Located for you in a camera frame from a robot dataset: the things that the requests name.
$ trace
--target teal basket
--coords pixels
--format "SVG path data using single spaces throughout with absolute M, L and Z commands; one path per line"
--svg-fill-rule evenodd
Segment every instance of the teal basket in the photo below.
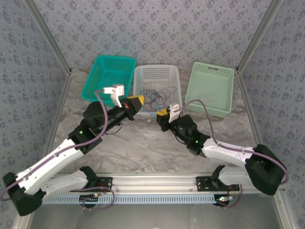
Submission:
M 114 84 L 124 84 L 125 95 L 128 96 L 132 83 L 136 59 L 123 56 L 98 56 L 90 71 L 81 97 L 91 102 L 98 101 L 94 92 Z M 114 106 L 110 94 L 100 93 L 106 106 Z
M 204 102 L 209 115 L 224 118 L 231 112 L 233 84 L 232 68 L 195 62 L 185 102 L 200 99 Z M 189 104 L 186 109 L 205 114 L 199 102 Z

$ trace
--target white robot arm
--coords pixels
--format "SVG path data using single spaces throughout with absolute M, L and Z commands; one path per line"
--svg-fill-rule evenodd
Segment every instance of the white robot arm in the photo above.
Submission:
M 123 94 L 120 85 L 107 88 L 104 92 Z M 112 95 L 116 106 L 107 111 L 107 115 L 99 102 L 91 103 L 83 113 L 84 119 L 80 125 L 59 147 L 26 170 L 17 174 L 8 173 L 3 177 L 7 188 L 1 197 L 7 192 L 20 216 L 32 213 L 43 201 L 55 195 L 98 185 L 98 177 L 89 167 L 82 167 L 64 177 L 51 178 L 66 165 L 97 146 L 102 141 L 101 130 L 107 132 L 125 118 L 133 120 L 133 116 L 144 103 L 141 95 L 121 100 L 117 97 Z M 192 118 L 189 115 L 180 116 L 178 109 L 179 106 L 174 104 L 168 110 L 157 112 L 157 123 L 163 132 L 171 130 L 196 156 L 217 158 L 237 166 L 219 166 L 211 177 L 197 177 L 196 180 L 200 180 L 197 182 L 198 191 L 206 190 L 206 187 L 224 191 L 231 185 L 254 185 L 263 193 L 274 195 L 285 175 L 285 167 L 266 146 L 251 148 L 219 142 L 214 137 L 199 132 Z

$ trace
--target white bracket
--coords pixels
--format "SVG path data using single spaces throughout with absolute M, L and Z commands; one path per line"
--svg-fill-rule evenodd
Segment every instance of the white bracket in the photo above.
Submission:
M 231 148 L 236 148 L 241 150 L 242 149 L 253 150 L 252 147 L 235 146 L 221 141 L 218 141 L 218 143 Z M 244 167 L 244 165 L 246 164 L 246 159 L 252 156 L 252 154 L 250 153 L 236 152 L 234 150 L 222 148 L 218 146 L 212 138 L 209 138 L 205 141 L 202 151 L 207 158 L 219 159 L 237 165 L 238 167 Z
M 243 187 L 255 189 L 245 167 L 225 166 L 219 173 L 218 179 L 225 185 L 240 184 Z
M 49 180 L 52 176 L 62 170 L 66 165 L 70 164 L 72 161 L 82 157 L 84 154 L 78 149 L 71 148 L 58 156 L 54 156 L 58 151 L 64 149 L 68 146 L 74 146 L 75 143 L 71 139 L 65 139 L 56 149 L 54 149 L 51 153 L 46 155 L 43 159 L 41 159 L 36 164 L 31 167 L 25 169 L 22 172 L 17 174 L 16 179 L 20 179 L 27 175 L 32 169 L 36 168 L 42 162 L 47 160 L 50 157 L 53 157 L 50 161 L 48 161 L 44 166 L 40 167 L 36 170 L 32 175 L 30 175 L 27 179 L 24 179 L 19 183 L 19 187 L 25 188 L 24 193 L 29 195 L 34 195 L 41 188 L 43 184 L 46 183 L 46 180 Z
M 122 107 L 119 96 L 123 96 L 125 94 L 123 84 L 114 84 L 113 87 L 104 87 L 104 94 L 111 94 L 110 98 L 114 105 Z
M 173 120 L 176 120 L 177 118 L 179 118 L 180 111 L 174 112 L 176 110 L 179 110 L 179 104 L 177 104 L 177 103 L 171 104 L 170 105 L 170 120 L 168 121 L 169 123 L 171 123 Z
M 82 189 L 87 183 L 88 179 L 86 174 L 80 170 L 63 177 L 48 180 L 43 186 L 41 186 L 41 190 L 46 192 L 42 201 L 75 189 Z

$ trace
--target wall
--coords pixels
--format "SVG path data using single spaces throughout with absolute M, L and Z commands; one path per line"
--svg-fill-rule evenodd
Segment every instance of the wall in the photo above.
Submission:
M 0 177 L 43 153 L 65 74 L 22 0 L 0 1 Z M 0 203 L 0 229 L 12 226 L 12 203 Z
M 91 68 L 97 55 L 236 66 L 269 1 L 35 0 L 73 68 Z
M 305 228 L 305 2 L 284 0 L 242 73 L 264 142 L 288 167 Z

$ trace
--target cable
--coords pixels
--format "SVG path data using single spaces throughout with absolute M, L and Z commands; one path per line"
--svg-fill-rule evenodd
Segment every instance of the cable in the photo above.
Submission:
M 116 132 L 114 132 L 113 134 L 105 133 L 105 135 L 114 135 L 114 134 L 118 133 L 122 129 L 122 127 L 123 127 L 123 123 L 120 123 L 120 128 Z
M 166 93 L 163 91 L 168 88 L 174 88 L 175 90 L 167 96 Z M 150 99 L 150 100 L 145 99 L 143 108 L 148 112 L 157 112 L 158 110 L 166 108 L 167 107 L 166 101 L 176 91 L 177 91 L 176 87 L 166 87 L 159 91 L 156 91 L 154 89 L 142 90 L 140 94 L 143 95 L 145 98 Z
M 186 103 L 185 105 L 183 105 L 181 108 L 179 108 L 178 110 L 174 111 L 174 112 L 178 112 L 178 111 L 182 111 L 184 108 L 186 108 L 189 104 L 191 103 L 194 103 L 194 102 L 200 102 L 201 105 L 203 106 L 204 110 L 205 110 L 205 113 L 206 113 L 206 117 L 208 118 L 208 121 L 209 121 L 209 124 L 210 124 L 210 128 L 211 128 L 211 132 L 212 132 L 212 138 L 214 140 L 214 142 L 224 148 L 224 149 L 228 149 L 228 150 L 231 150 L 231 151 L 235 151 L 235 152 L 241 152 L 241 153 L 249 153 L 249 154 L 253 154 L 253 155 L 256 155 L 256 156 L 260 156 L 260 157 L 263 157 L 271 162 L 273 162 L 274 164 L 276 164 L 277 166 L 279 166 L 283 172 L 285 173 L 285 180 L 281 182 L 281 185 L 283 184 L 286 184 L 289 180 L 289 174 L 288 174 L 288 171 L 287 169 L 281 164 L 279 163 L 278 161 L 274 160 L 272 157 L 269 157 L 269 156 L 266 156 L 264 154 L 261 154 L 261 153 L 257 153 L 255 151 L 251 151 L 251 150 L 242 150 L 242 149 L 236 149 L 236 148 L 232 148 L 232 147 L 228 147 L 228 146 L 224 146 L 220 143 L 218 143 L 218 141 L 216 140 L 216 137 L 215 137 L 215 134 L 214 134 L 214 130 L 213 130 L 213 126 L 212 126 L 212 122 L 211 122 L 211 119 L 210 119 L 210 116 L 209 116 L 209 113 L 204 105 L 204 103 L 199 100 L 199 99 L 193 99 L 191 101 L 189 101 L 188 103 Z
M 101 106 L 102 106 L 102 110 L 104 112 L 104 117 L 105 117 L 105 125 L 102 129 L 102 131 L 93 139 L 91 139 L 90 141 L 88 142 L 83 142 L 83 143 L 79 143 L 79 144 L 76 144 L 76 145 L 72 145 L 72 146 L 69 146 L 69 147 L 66 147 L 60 151 L 58 151 L 57 153 L 55 153 L 53 156 L 47 158 L 45 161 L 43 161 L 41 164 L 39 164 L 38 166 L 36 166 L 34 169 L 32 169 L 27 175 L 25 175 L 24 177 L 16 180 L 14 183 L 10 184 L 9 186 L 7 186 L 5 189 L 3 189 L 3 191 L 1 192 L 0 194 L 0 199 L 1 201 L 8 201 L 10 200 L 10 198 L 8 199 L 4 199 L 3 196 L 4 194 L 10 190 L 12 187 L 14 187 L 15 185 L 19 184 L 21 181 L 23 181 L 24 179 L 28 178 L 30 175 L 32 175 L 34 172 L 36 172 L 38 169 L 40 169 L 42 166 L 44 166 L 46 163 L 48 163 L 50 160 L 52 160 L 54 157 L 58 156 L 59 154 L 62 154 L 63 152 L 69 150 L 69 149 L 72 149 L 72 148 L 78 148 L 78 147 L 81 147 L 81 146 L 85 146 L 85 145 L 88 145 L 88 144 L 91 144 L 92 142 L 96 141 L 97 139 L 99 139 L 106 131 L 107 129 L 107 123 L 108 123 L 108 114 L 107 114 L 107 109 L 103 103 L 103 100 L 101 99 L 99 93 L 102 93 L 104 90 L 97 90 L 94 92 L 96 98 L 99 100 Z
M 114 194 L 114 192 L 113 192 L 110 188 L 108 188 L 108 187 L 104 187 L 104 186 L 89 187 L 89 188 L 76 189 L 76 190 L 73 190 L 73 191 L 82 192 L 82 191 L 90 191 L 90 190 L 95 190 L 95 189 L 106 189 L 106 190 L 110 191 L 110 192 L 112 193 L 112 196 L 113 196 L 111 203 L 108 204 L 108 205 L 106 205 L 105 207 L 102 207 L 102 208 L 86 208 L 86 207 L 85 207 L 85 202 L 86 202 L 86 200 L 90 199 L 90 197 L 87 197 L 87 198 L 85 198 L 85 199 L 82 201 L 82 207 L 83 207 L 84 209 L 89 210 L 89 211 L 91 211 L 91 210 L 95 210 L 95 211 L 96 211 L 96 210 L 105 210 L 105 209 L 110 208 L 110 207 L 113 205 L 113 203 L 114 203 L 115 194 Z
M 185 145 L 185 146 L 187 145 L 186 143 L 181 142 L 181 141 L 178 139 L 177 135 L 174 134 L 174 136 L 175 136 L 175 138 L 177 139 L 178 142 L 180 142 L 181 144 L 183 144 L 183 145 Z
M 231 206 L 226 206 L 224 203 L 222 203 L 220 201 L 216 201 L 216 202 L 220 205 L 223 205 L 223 207 L 221 207 L 221 208 L 233 208 L 240 203 L 240 201 L 242 200 L 242 195 L 243 195 L 243 186 L 240 185 L 240 195 L 238 197 L 238 200 L 234 204 L 232 204 Z
M 233 190 L 233 192 L 234 192 L 233 198 L 235 198 L 235 190 L 234 190 L 234 188 L 233 188 L 232 186 L 229 186 L 228 188 L 229 188 L 229 191 L 228 191 L 227 196 L 229 196 L 229 194 L 230 194 L 230 189 L 231 189 L 231 190 Z

